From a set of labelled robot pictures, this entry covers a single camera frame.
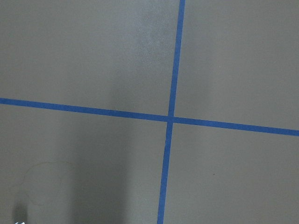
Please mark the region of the brown paper table cover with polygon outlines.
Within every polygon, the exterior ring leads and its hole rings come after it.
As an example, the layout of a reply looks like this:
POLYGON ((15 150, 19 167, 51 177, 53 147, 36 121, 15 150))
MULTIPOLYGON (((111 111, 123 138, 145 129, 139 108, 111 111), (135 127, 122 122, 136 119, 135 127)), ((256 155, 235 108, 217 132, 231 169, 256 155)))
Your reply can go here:
POLYGON ((3 0, 3 224, 296 224, 296 0, 3 0))

